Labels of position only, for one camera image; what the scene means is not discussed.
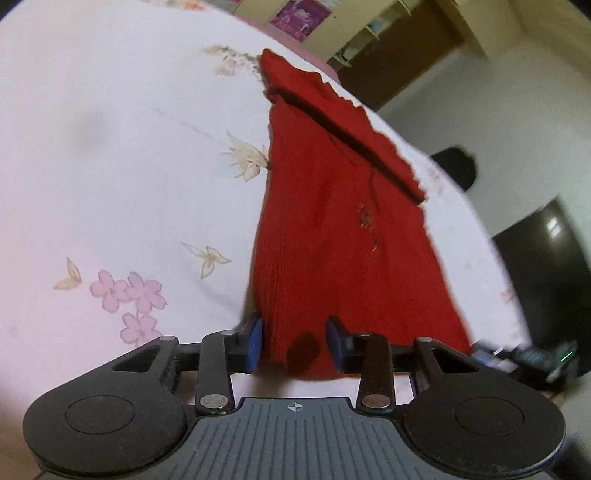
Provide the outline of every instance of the circular pad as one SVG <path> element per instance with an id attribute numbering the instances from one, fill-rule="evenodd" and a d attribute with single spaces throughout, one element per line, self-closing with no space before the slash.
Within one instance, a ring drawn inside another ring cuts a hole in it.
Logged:
<path id="1" fill-rule="evenodd" d="M 519 407 L 500 398 L 471 398 L 456 407 L 456 421 L 467 431 L 483 437 L 502 437 L 523 424 Z"/>
<path id="2" fill-rule="evenodd" d="M 431 463 L 462 477 L 521 478 L 552 461 L 564 418 L 547 398 L 497 372 L 444 374 L 404 414 Z"/>
<path id="3" fill-rule="evenodd" d="M 111 395 L 83 398 L 66 411 L 66 422 L 78 432 L 102 435 L 116 432 L 134 419 L 135 408 L 127 400 Z"/>
<path id="4" fill-rule="evenodd" d="M 23 433 L 34 454 L 67 476 L 111 477 L 144 468 L 187 430 L 182 403 L 149 374 L 91 372 L 38 398 Z"/>

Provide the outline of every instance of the pink flower print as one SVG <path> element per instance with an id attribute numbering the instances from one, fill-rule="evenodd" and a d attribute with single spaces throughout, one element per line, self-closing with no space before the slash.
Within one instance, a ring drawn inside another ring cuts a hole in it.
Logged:
<path id="1" fill-rule="evenodd" d="M 130 273 L 127 279 L 130 286 L 125 290 L 125 293 L 131 300 L 135 300 L 138 312 L 150 313 L 152 307 L 162 310 L 167 305 L 166 300 L 159 295 L 162 285 L 157 281 L 147 280 L 144 282 L 142 277 L 135 272 Z"/>
<path id="2" fill-rule="evenodd" d="M 90 285 L 90 293 L 97 299 L 103 299 L 103 308 L 110 313 L 119 310 L 119 303 L 129 302 L 125 293 L 128 285 L 125 280 L 113 281 L 113 277 L 106 270 L 99 272 L 99 279 Z"/>
<path id="3" fill-rule="evenodd" d="M 119 334 L 121 339 L 125 343 L 134 343 L 136 348 L 162 336 L 162 333 L 154 329 L 156 319 L 150 315 L 143 315 L 138 320 L 135 315 L 125 313 L 123 315 L 123 323 L 125 324 L 125 328 Z"/>

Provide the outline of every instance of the beige leaf print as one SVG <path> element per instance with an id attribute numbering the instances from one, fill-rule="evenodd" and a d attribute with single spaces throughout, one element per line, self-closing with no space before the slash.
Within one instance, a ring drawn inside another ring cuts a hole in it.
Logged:
<path id="1" fill-rule="evenodd" d="M 236 160 L 232 164 L 232 167 L 238 166 L 239 169 L 236 178 L 243 177 L 244 181 L 249 181 L 261 172 L 261 168 L 268 168 L 268 150 L 264 146 L 259 150 L 254 145 L 234 137 L 230 132 L 228 137 L 234 146 L 230 147 L 230 151 L 225 152 L 224 155 L 231 155 Z"/>
<path id="2" fill-rule="evenodd" d="M 203 266 L 201 267 L 201 278 L 207 278 L 213 273 L 216 268 L 216 263 L 224 264 L 230 263 L 232 260 L 224 257 L 218 250 L 212 247 L 205 247 L 205 252 L 194 247 L 193 245 L 181 242 L 183 246 L 189 250 L 195 257 L 203 259 Z"/>
<path id="3" fill-rule="evenodd" d="M 74 262 L 66 257 L 66 269 L 68 271 L 68 278 L 60 280 L 58 283 L 53 285 L 54 290 L 71 290 L 76 288 L 82 283 L 82 277 L 78 267 L 74 265 Z"/>

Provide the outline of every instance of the white wall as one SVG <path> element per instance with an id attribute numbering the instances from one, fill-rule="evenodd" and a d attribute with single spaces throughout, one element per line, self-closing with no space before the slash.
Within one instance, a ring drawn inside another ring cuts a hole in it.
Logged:
<path id="1" fill-rule="evenodd" d="M 474 153 L 468 196 L 491 235 L 560 193 L 591 259 L 590 80 L 531 40 L 491 63 L 451 55 L 379 113 L 428 154 L 455 144 Z M 589 447 L 585 381 L 563 411 Z"/>

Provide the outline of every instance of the floral bedsheet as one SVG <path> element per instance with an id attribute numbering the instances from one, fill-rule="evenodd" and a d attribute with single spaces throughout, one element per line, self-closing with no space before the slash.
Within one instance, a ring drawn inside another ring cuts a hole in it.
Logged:
<path id="1" fill-rule="evenodd" d="M 270 48 L 316 69 L 237 19 L 185 3 L 189 11 L 25 0 L 0 23 L 3 478 L 34 469 L 20 422 L 39 395 L 157 336 L 198 342 L 253 309 L 253 245 L 272 164 L 258 56 Z M 425 227 L 470 337 L 527 343 L 467 198 L 368 115 L 427 192 Z M 356 383 L 234 379 L 237 397 L 354 396 Z M 409 391 L 399 394 L 408 401 Z"/>

